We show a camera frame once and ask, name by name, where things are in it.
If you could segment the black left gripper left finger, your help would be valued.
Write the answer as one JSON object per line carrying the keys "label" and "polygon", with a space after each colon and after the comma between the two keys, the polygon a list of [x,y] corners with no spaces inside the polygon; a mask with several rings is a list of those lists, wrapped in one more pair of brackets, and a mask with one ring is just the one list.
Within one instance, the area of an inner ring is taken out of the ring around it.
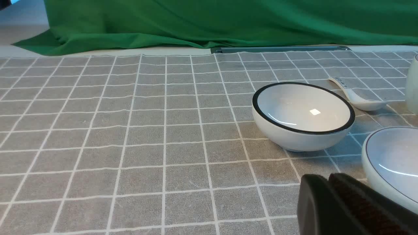
{"label": "black left gripper left finger", "polygon": [[301,235],[368,235],[369,232],[348,210],[327,179],[305,174],[297,201]]}

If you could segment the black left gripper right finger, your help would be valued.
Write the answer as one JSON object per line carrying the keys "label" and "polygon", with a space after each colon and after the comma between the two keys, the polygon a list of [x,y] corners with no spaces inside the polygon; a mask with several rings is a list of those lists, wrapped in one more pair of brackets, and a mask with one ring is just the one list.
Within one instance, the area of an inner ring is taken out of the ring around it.
{"label": "black left gripper right finger", "polygon": [[417,214],[345,173],[328,178],[351,214],[371,235],[416,235]]}

